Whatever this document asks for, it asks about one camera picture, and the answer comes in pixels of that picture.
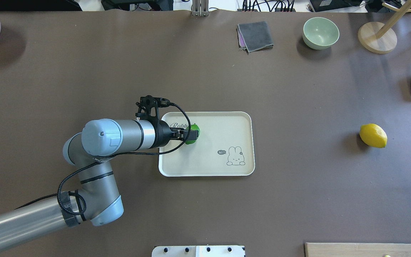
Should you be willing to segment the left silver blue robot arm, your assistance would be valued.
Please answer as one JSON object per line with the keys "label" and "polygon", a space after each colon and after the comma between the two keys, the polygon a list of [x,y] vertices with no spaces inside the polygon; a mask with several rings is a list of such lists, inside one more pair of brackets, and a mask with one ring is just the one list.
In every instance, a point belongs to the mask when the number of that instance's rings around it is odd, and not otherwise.
{"label": "left silver blue robot arm", "polygon": [[64,159],[76,168],[73,176],[78,175],[81,187],[63,191],[62,181],[54,195],[0,215],[0,252],[85,221],[94,226],[115,221],[124,208],[111,159],[129,153],[143,155],[145,149],[163,147],[171,140],[185,143],[198,137],[196,125],[169,127],[154,117],[88,122],[62,150]]}

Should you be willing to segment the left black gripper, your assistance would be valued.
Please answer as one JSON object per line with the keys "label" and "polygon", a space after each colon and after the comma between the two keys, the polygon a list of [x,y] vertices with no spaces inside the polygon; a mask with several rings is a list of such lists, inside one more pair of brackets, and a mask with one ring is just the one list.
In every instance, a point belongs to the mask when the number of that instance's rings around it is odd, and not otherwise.
{"label": "left black gripper", "polygon": [[156,122],[156,148],[167,145],[170,140],[186,141],[190,130],[169,127],[164,121]]}

